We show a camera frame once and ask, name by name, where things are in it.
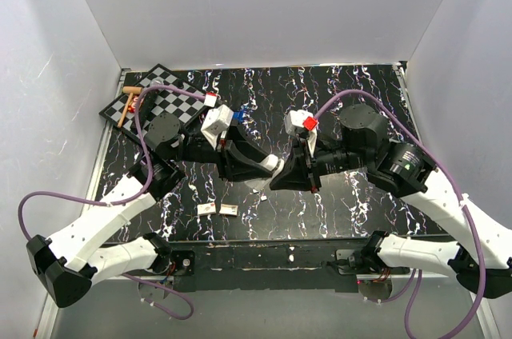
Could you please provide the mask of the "white stapler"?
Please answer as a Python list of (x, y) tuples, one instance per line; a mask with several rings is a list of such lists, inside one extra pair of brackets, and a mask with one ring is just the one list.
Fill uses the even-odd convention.
[(245, 181), (245, 184), (255, 191), (261, 191), (271, 183), (272, 179), (282, 171), (284, 160), (274, 154), (269, 154), (259, 163), (259, 166), (264, 169), (266, 176), (259, 173), (256, 178)]

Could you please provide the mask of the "blue stapler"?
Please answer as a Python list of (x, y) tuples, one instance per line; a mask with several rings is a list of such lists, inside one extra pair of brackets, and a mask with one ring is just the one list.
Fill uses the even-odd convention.
[(243, 122), (244, 116), (245, 116), (245, 113), (243, 111), (236, 111), (236, 112), (234, 112), (233, 118), (237, 122)]

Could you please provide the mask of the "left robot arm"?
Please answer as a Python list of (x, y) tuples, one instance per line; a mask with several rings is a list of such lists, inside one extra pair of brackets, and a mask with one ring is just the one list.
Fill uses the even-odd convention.
[(151, 163), (139, 160), (102, 199), (101, 205), (49, 237), (26, 244), (32, 270), (60, 308), (83, 298), (90, 288), (133, 270), (154, 275), (170, 267), (172, 250), (156, 233), (104, 248), (103, 244), (141, 212), (174, 191), (185, 174), (176, 162), (215, 164), (219, 176), (261, 189), (282, 169), (282, 159), (268, 154), (246, 135), (225, 106), (208, 111), (198, 134), (189, 135), (173, 114), (160, 114), (144, 137)]

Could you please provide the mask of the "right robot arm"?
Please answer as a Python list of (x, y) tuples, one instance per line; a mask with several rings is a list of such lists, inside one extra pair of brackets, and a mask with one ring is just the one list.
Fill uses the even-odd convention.
[(480, 267), (486, 267), (485, 298), (511, 291), (511, 231), (470, 199), (459, 199), (446, 175), (418, 146), (396, 142), (387, 134), (388, 120), (371, 107), (348, 106), (338, 117), (342, 137), (318, 133), (318, 121), (305, 110), (285, 118), (292, 149), (272, 190), (317, 192), (324, 175), (364, 169), (375, 187), (421, 210), (453, 239), (422, 241), (375, 231), (365, 245), (335, 261), (344, 273), (381, 273), (415, 268), (455, 278), (475, 293)]

